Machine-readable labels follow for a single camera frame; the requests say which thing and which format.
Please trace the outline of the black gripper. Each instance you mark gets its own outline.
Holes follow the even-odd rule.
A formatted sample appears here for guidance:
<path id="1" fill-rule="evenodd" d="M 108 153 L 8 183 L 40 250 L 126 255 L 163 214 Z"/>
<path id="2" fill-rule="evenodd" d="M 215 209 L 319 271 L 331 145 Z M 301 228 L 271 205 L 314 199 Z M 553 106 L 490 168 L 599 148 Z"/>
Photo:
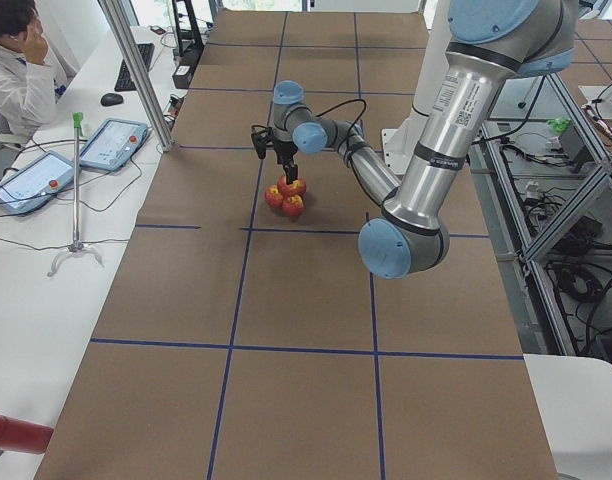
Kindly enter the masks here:
<path id="1" fill-rule="evenodd" d="M 284 170 L 285 182 L 293 183 L 299 176 L 298 165 L 294 162 L 294 156 L 298 152 L 297 146 L 292 141 L 283 141 L 278 138 L 273 138 L 272 145 L 277 164 L 282 165 Z"/>

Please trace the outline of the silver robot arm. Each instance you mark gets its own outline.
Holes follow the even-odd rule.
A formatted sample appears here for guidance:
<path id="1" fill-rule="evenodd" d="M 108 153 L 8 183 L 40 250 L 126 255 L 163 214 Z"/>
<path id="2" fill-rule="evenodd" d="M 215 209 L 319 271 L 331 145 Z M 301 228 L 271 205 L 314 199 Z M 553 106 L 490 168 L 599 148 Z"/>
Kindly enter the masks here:
<path id="1" fill-rule="evenodd" d="M 504 83 L 561 71 L 572 61 L 578 5 L 574 1 L 452 1 L 435 15 L 446 25 L 447 70 L 403 178 L 397 178 L 353 123 L 314 115 L 294 81 L 273 92 L 270 140 L 293 181 L 296 152 L 334 149 L 381 208 L 361 229 L 366 268 L 386 278 L 431 269 L 450 240 L 439 211 L 481 124 Z"/>

